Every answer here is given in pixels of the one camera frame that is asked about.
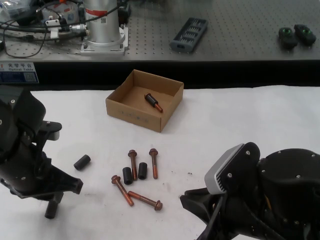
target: bolt head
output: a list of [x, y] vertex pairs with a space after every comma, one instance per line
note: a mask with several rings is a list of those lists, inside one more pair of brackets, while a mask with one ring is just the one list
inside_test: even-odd
[[114, 175], [112, 178], [111, 178], [111, 183], [112, 184], [116, 184], [117, 181], [120, 181], [121, 177], [117, 176], [117, 175]]
[[151, 148], [150, 151], [149, 151], [149, 155], [150, 155], [150, 156], [152, 156], [152, 155], [158, 155], [157, 149]]
[[158, 200], [158, 201], [156, 201], [156, 204], [154, 206], [154, 210], [160, 211], [162, 209], [162, 206], [163, 206], [162, 202], [160, 202], [160, 200]]
[[129, 153], [128, 153], [128, 156], [129, 156], [129, 157], [131, 157], [131, 155], [137, 156], [137, 152], [132, 149], [132, 150], [130, 150]]

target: gray bit holder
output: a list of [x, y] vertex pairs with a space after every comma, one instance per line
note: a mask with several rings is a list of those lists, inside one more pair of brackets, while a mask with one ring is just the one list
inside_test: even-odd
[[207, 26], [207, 20], [190, 17], [170, 42], [171, 49], [176, 52], [191, 53], [207, 29]]

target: copper bolt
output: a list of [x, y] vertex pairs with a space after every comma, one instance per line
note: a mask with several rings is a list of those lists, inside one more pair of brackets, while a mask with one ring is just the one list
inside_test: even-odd
[[111, 178], [111, 183], [115, 184], [118, 189], [120, 190], [120, 192], [122, 193], [122, 195], [124, 196], [125, 200], [127, 201], [127, 203], [132, 207], [135, 203], [132, 201], [131, 197], [128, 195], [127, 191], [125, 190], [124, 186], [122, 186], [121, 182], [120, 182], [120, 177], [117, 175], [114, 175]]
[[132, 176], [133, 180], [138, 180], [137, 167], [136, 167], [136, 156], [137, 152], [135, 150], [130, 150], [128, 156], [131, 158], [131, 168], [132, 168]]
[[158, 155], [158, 151], [155, 148], [151, 148], [149, 151], [149, 155], [152, 157], [153, 178], [158, 179], [158, 168], [157, 168], [157, 160], [156, 160], [156, 156]]
[[153, 200], [146, 198], [145, 196], [141, 196], [138, 193], [135, 193], [133, 191], [129, 191], [128, 194], [135, 199], [138, 199], [146, 204], [151, 205], [152, 207], [154, 207], [154, 210], [156, 210], [156, 211], [160, 211], [162, 209], [163, 204], [162, 204], [162, 202], [160, 202], [160, 200], [153, 201]]

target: robotic hand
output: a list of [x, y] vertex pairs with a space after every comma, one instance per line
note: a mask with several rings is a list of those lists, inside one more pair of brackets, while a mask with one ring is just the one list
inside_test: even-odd
[[260, 159], [249, 142], [227, 150], [205, 175], [207, 188], [180, 197], [207, 226], [198, 240], [242, 234], [263, 240], [320, 239], [320, 155], [285, 149]]
[[45, 217], [53, 219], [64, 192], [79, 194], [83, 182], [51, 165], [43, 152], [62, 128], [43, 121], [45, 114], [29, 91], [0, 86], [0, 183], [21, 199], [49, 201]]

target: open cardboard box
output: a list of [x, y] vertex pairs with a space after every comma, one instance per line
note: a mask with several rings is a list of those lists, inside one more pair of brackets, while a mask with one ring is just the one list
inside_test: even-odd
[[[151, 95], [163, 108], [159, 112], [146, 100]], [[184, 83], [133, 70], [105, 100], [107, 114], [141, 127], [161, 132], [184, 94]]]

